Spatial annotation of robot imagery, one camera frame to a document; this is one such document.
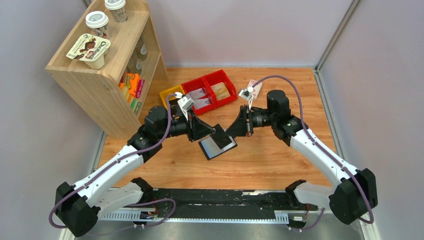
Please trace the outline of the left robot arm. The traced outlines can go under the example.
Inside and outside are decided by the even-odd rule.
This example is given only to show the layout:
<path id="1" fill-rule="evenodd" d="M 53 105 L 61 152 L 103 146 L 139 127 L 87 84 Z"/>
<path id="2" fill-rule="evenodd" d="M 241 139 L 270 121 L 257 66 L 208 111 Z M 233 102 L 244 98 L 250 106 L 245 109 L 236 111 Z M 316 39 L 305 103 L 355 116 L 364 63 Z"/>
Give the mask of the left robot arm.
<path id="1" fill-rule="evenodd" d="M 48 215 L 50 225 L 69 229 L 76 237 L 87 234 L 102 216 L 142 199 L 139 178 L 124 187 L 110 188 L 157 154 L 166 138 L 187 135 L 194 142 L 215 132 L 192 110 L 174 120 L 169 107 L 152 107 L 141 127 L 112 159 L 74 184 L 63 182 L 57 187 L 55 205 Z"/>

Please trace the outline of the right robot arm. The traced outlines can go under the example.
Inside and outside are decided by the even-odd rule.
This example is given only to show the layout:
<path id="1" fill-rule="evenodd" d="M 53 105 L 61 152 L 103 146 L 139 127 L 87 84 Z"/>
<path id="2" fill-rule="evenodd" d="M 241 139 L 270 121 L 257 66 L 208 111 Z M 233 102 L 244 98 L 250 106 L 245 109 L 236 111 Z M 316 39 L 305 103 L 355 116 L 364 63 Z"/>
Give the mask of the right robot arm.
<path id="1" fill-rule="evenodd" d="M 265 109 L 242 105 L 237 119 L 225 130 L 229 137 L 250 137 L 255 128 L 271 127 L 274 135 L 297 150 L 318 168 L 330 187 L 297 180 L 286 187 L 289 204 L 315 205 L 329 209 L 342 223 L 349 225 L 370 213 L 378 205 L 376 176 L 358 169 L 329 149 L 301 118 L 293 115 L 282 90 L 266 95 Z"/>

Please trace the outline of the gold credit card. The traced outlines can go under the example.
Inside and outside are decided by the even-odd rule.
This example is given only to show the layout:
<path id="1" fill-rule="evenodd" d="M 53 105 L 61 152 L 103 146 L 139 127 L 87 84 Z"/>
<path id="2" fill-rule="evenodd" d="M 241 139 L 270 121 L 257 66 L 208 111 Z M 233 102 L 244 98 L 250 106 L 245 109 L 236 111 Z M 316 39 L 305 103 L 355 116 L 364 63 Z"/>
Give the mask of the gold credit card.
<path id="1" fill-rule="evenodd" d="M 226 92 L 223 92 L 223 93 L 217 95 L 216 96 L 216 99 L 218 101 L 222 101 L 223 99 L 229 98 L 230 96 L 231 96 L 230 92 L 229 91 L 226 91 Z"/>

